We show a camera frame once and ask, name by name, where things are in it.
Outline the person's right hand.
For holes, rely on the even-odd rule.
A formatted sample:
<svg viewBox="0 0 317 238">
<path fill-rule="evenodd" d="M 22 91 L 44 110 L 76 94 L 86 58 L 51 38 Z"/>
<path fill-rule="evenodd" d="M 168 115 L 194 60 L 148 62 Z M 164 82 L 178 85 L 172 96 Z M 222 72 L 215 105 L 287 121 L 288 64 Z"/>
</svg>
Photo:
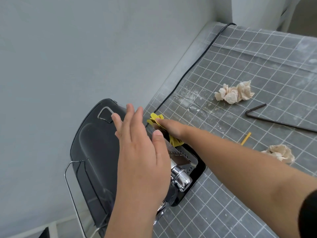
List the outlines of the person's right hand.
<svg viewBox="0 0 317 238">
<path fill-rule="evenodd" d="M 189 139 L 190 134 L 192 133 L 194 127 L 182 124 L 178 121 L 175 121 L 175 135 L 173 137 L 183 141 L 184 143 L 187 142 Z"/>
</svg>

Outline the person's left hand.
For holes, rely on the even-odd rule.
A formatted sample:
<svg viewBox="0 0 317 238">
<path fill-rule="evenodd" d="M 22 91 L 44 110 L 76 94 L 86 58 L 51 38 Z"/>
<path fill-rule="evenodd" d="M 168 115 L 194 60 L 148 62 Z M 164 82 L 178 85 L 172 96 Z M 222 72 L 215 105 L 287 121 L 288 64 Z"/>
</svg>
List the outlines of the person's left hand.
<svg viewBox="0 0 317 238">
<path fill-rule="evenodd" d="M 161 170 L 157 166 L 152 138 L 142 123 L 143 108 L 135 111 L 136 139 L 131 144 L 125 143 L 125 118 L 122 121 L 114 113 L 112 119 L 120 144 L 116 199 L 163 202 L 170 186 L 171 171 Z"/>
</svg>

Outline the yellow cleaning cloth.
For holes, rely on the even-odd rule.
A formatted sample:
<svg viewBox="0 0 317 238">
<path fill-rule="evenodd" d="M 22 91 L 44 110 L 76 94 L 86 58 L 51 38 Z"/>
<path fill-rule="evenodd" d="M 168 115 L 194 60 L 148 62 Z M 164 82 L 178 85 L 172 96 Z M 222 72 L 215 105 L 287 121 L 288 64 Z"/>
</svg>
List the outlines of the yellow cleaning cloth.
<svg viewBox="0 0 317 238">
<path fill-rule="evenodd" d="M 176 148 L 184 144 L 184 142 L 182 142 L 181 140 L 171 136 L 168 131 L 157 122 L 157 119 L 164 120 L 164 116 L 162 114 L 157 115 L 155 113 L 151 113 L 150 118 L 147 120 L 147 122 L 154 128 L 158 128 L 159 130 L 161 130 L 163 135 L 168 137 L 168 141 L 173 147 Z"/>
</svg>

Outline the person's left forearm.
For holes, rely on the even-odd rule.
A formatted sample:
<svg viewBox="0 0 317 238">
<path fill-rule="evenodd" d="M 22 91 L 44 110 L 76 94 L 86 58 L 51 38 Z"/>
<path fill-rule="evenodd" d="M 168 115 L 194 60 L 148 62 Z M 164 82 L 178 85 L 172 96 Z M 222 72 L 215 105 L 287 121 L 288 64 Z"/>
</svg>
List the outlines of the person's left forearm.
<svg viewBox="0 0 317 238">
<path fill-rule="evenodd" d="M 104 238 L 151 238 L 161 203 L 117 198 Z"/>
</svg>

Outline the person's right forearm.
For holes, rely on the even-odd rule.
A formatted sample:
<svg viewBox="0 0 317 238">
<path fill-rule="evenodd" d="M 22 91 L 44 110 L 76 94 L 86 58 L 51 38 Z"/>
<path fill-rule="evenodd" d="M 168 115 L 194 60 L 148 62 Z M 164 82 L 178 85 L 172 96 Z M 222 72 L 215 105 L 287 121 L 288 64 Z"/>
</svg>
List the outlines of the person's right forearm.
<svg viewBox="0 0 317 238">
<path fill-rule="evenodd" d="M 300 238 L 299 211 L 317 178 L 273 156 L 193 129 L 186 144 L 218 180 L 281 238 Z"/>
</svg>

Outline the perforated metal drip tray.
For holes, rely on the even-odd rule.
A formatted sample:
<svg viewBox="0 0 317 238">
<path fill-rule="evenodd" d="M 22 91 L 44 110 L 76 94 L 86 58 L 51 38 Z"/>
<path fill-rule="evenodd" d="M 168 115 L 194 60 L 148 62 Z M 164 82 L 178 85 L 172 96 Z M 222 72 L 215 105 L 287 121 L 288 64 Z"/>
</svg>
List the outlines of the perforated metal drip tray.
<svg viewBox="0 0 317 238">
<path fill-rule="evenodd" d="M 163 128 L 159 128 L 157 125 L 155 125 L 154 127 L 152 125 L 148 125 L 146 127 L 147 134 L 150 138 L 152 138 L 153 132 L 155 130 L 159 130 L 163 134 L 164 141 L 170 157 L 171 169 L 174 169 L 178 166 L 182 169 L 190 171 L 197 167 L 198 161 L 195 158 L 195 156 L 189 153 L 183 146 L 174 147 L 172 146 L 172 144 L 170 144 L 169 140 L 167 140 L 169 134 L 166 130 L 164 130 Z"/>
</svg>

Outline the crumpled white tissue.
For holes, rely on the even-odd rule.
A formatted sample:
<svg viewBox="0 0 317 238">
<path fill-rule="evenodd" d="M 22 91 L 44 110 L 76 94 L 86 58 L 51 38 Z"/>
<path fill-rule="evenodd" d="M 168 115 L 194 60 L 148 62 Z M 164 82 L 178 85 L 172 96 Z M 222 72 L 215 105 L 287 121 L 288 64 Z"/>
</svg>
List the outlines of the crumpled white tissue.
<svg viewBox="0 0 317 238">
<path fill-rule="evenodd" d="M 270 145 L 266 150 L 261 152 L 270 156 L 274 156 L 283 163 L 292 163 L 295 160 L 291 149 L 284 144 Z"/>
<path fill-rule="evenodd" d="M 229 87 L 227 84 L 223 84 L 223 87 L 215 92 L 215 98 L 217 101 L 224 100 L 228 104 L 235 104 L 242 100 L 250 100 L 254 96 L 254 92 L 251 92 L 251 80 L 240 82 L 236 87 Z"/>
</svg>

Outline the small yellow stick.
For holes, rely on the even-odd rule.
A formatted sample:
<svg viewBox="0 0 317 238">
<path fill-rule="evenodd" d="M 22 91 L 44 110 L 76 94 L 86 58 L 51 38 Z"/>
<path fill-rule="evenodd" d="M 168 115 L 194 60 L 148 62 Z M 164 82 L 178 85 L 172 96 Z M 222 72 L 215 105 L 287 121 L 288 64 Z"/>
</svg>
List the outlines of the small yellow stick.
<svg viewBox="0 0 317 238">
<path fill-rule="evenodd" d="M 241 141 L 240 145 L 243 146 L 245 144 L 245 142 L 248 140 L 248 138 L 251 136 L 251 132 L 248 132 L 246 134 L 246 136 L 244 137 L 244 139 Z"/>
</svg>

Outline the grey gridded table mat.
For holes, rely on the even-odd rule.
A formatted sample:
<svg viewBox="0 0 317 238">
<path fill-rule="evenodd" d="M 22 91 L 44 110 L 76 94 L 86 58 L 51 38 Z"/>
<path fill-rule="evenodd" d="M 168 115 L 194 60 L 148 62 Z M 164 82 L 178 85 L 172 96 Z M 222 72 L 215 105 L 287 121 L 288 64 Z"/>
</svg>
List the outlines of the grey gridded table mat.
<svg viewBox="0 0 317 238">
<path fill-rule="evenodd" d="M 173 89 L 160 90 L 146 107 L 164 119 L 205 130 L 217 137 L 264 151 L 288 146 L 295 160 L 284 163 L 317 178 L 317 134 L 245 115 L 317 130 L 317 39 L 280 32 L 252 31 L 217 24 L 209 43 Z M 251 80 L 250 100 L 228 104 L 215 92 Z M 154 238 L 275 238 L 278 235 L 206 169 L 180 204 L 153 227 Z"/>
</svg>

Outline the bent black metal rod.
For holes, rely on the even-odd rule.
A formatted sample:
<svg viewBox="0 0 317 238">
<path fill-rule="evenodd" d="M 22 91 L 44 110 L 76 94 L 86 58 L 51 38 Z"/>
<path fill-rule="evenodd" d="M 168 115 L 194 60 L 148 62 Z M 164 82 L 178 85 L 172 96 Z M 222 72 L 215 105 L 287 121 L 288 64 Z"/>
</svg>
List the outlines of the bent black metal rod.
<svg viewBox="0 0 317 238">
<path fill-rule="evenodd" d="M 282 125 L 282 126 L 285 126 L 285 127 L 295 128 L 295 129 L 298 129 L 298 130 L 301 130 L 301 131 L 306 131 L 306 132 L 311 132 L 311 133 L 317 134 L 317 130 L 315 130 L 315 129 L 305 128 L 305 127 L 296 126 L 296 125 L 287 124 L 287 123 L 282 123 L 282 122 L 279 122 L 279 121 L 275 121 L 275 120 L 271 120 L 271 119 L 267 119 L 267 118 L 262 118 L 262 117 L 259 117 L 259 116 L 254 116 L 254 115 L 251 114 L 251 112 L 256 111 L 256 110 L 258 110 L 260 108 L 263 108 L 265 106 L 267 106 L 267 104 L 263 103 L 263 104 L 261 104 L 259 106 L 251 108 L 251 109 L 245 111 L 245 115 L 247 117 L 250 117 L 250 118 L 253 118 L 253 119 L 256 119 L 256 120 L 266 121 L 266 122 L 269 122 L 269 123 L 278 124 L 278 125 Z"/>
</svg>

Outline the black sleeve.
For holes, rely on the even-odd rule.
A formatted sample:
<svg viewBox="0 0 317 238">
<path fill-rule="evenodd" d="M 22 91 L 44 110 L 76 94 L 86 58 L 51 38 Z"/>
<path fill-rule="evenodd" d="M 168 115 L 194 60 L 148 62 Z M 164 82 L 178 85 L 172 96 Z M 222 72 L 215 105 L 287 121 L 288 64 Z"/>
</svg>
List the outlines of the black sleeve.
<svg viewBox="0 0 317 238">
<path fill-rule="evenodd" d="M 303 201 L 298 216 L 300 238 L 317 238 L 317 189 Z"/>
</svg>

